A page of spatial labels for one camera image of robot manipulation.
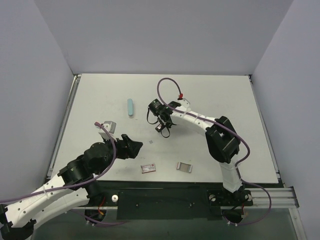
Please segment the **light blue white stapler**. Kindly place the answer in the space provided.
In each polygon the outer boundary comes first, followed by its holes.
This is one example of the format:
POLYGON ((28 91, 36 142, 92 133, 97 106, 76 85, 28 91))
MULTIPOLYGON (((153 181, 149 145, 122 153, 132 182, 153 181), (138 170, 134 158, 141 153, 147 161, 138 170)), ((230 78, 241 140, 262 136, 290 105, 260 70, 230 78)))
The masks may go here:
POLYGON ((131 98, 127 99, 127 114, 130 118, 134 117, 134 102, 131 98))

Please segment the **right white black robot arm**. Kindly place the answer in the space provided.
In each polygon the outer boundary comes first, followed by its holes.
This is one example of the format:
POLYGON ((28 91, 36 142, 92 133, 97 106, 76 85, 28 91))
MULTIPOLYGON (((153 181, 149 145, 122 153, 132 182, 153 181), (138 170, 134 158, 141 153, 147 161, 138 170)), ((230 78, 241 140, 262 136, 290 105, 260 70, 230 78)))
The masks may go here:
POLYGON ((233 160, 240 151, 241 141, 235 136, 235 129, 227 117, 214 118, 194 112, 185 98, 171 101, 168 105, 154 99, 148 105, 148 112, 157 117, 155 129, 159 133, 172 126, 182 126, 204 136, 209 154, 220 165, 224 201, 234 205, 241 199, 243 182, 233 160))

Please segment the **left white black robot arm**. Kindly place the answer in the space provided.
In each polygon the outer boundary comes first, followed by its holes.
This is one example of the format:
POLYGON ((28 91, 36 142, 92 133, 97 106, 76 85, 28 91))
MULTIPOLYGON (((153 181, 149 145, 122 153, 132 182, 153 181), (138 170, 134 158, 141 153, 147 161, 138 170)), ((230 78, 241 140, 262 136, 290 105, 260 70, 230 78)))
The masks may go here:
POLYGON ((121 138, 96 142, 69 162, 31 196, 1 204, 0 233, 5 240, 25 240, 50 219, 73 208, 99 205, 103 193, 94 178, 109 170, 115 159, 134 159, 143 143, 121 138))

